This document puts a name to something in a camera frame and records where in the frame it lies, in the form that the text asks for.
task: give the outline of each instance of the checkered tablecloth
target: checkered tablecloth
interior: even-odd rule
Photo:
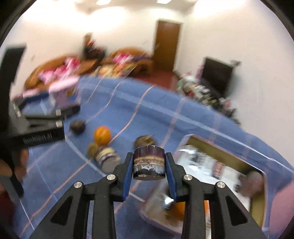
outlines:
[[[76,181],[96,182],[103,174],[95,161],[89,161],[87,147],[94,130],[106,125],[112,131],[113,147],[122,161],[133,151],[140,135],[155,135],[166,152],[174,152],[187,134],[196,134],[254,165],[267,175],[267,212],[263,230],[268,236],[269,209],[274,194],[293,177],[293,167],[275,150],[255,136],[245,133],[230,119],[196,102],[132,78],[100,79],[82,76],[81,112],[65,121],[66,140],[30,149],[28,174],[24,178],[25,194],[16,208],[14,230],[28,239],[47,212]],[[50,103],[29,105],[26,112],[50,111]],[[80,136],[69,132],[71,120],[87,122]],[[172,239],[175,236],[145,222],[139,209],[157,182],[132,180],[124,203],[115,203],[118,239]],[[89,221],[93,204],[90,207]],[[88,224],[87,237],[91,238]]]

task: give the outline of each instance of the red floor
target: red floor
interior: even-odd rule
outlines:
[[[155,71],[151,76],[137,76],[136,78],[172,91],[176,90],[177,80],[172,72]]]

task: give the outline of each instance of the wooden door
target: wooden door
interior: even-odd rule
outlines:
[[[173,71],[180,24],[158,21],[154,47],[154,65],[157,70]]]

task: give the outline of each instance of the metal screw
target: metal screw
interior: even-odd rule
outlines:
[[[109,174],[109,175],[107,175],[107,179],[108,180],[114,180],[115,179],[115,175],[114,174]]]
[[[224,182],[218,182],[217,186],[220,188],[224,188],[225,187],[225,183]]]
[[[185,180],[188,180],[188,181],[190,181],[190,180],[192,180],[192,176],[191,175],[189,175],[189,174],[186,174],[185,176],[184,176],[184,179]]]
[[[56,121],[56,127],[57,128],[61,128],[62,127],[62,121],[61,120]]]
[[[74,186],[75,188],[80,188],[80,187],[82,186],[82,183],[81,183],[81,182],[75,182],[75,183],[73,184],[73,186]]]
[[[55,111],[55,113],[56,113],[56,116],[61,116],[61,110],[60,110],[60,109],[57,109],[57,110]]]

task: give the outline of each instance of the white wall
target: white wall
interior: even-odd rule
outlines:
[[[70,0],[37,0],[19,18],[0,48],[1,62],[7,47],[27,45],[11,96],[23,90],[25,80],[41,63],[67,53],[82,53],[86,20]]]
[[[76,10],[72,0],[37,0],[13,26],[0,48],[1,61],[8,46],[27,45],[11,96],[23,90],[25,80],[41,63],[67,53],[80,55],[87,32],[93,32],[96,43],[105,46],[108,53],[129,46],[152,53],[158,19],[181,23],[184,14],[132,4],[102,8],[87,16]]]
[[[108,53],[130,46],[153,53],[158,19],[183,23],[184,14],[163,7],[135,4],[108,7],[89,16],[89,29],[97,44],[106,46]]]
[[[198,0],[181,48],[182,73],[195,73],[206,56],[242,62],[232,101],[243,129],[294,165],[294,41],[277,16],[260,0]]]

